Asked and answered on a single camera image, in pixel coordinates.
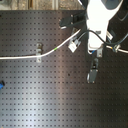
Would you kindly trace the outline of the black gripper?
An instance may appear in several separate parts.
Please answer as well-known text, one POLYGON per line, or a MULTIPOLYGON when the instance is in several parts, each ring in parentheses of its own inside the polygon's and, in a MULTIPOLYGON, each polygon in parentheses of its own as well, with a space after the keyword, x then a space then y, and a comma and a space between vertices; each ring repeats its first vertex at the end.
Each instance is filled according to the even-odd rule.
POLYGON ((92 61, 92 69, 90 70, 90 72, 87 75, 87 82, 88 83, 94 83, 95 82, 97 72, 98 72, 98 64, 99 64, 98 59, 102 57, 102 51, 103 51, 103 48, 98 49, 96 52, 96 57, 92 61))

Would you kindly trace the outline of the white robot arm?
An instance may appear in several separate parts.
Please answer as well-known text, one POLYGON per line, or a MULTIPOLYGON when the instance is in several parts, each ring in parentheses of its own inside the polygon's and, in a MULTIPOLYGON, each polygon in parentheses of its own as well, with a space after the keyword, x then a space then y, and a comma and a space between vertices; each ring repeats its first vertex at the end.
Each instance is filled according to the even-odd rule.
POLYGON ((87 52, 97 57, 91 63, 87 81, 93 83, 98 72, 98 58, 102 56, 103 47, 107 44, 106 36, 109 21, 119 11, 123 0, 89 0, 86 9, 87 29, 81 34, 88 35, 87 52))

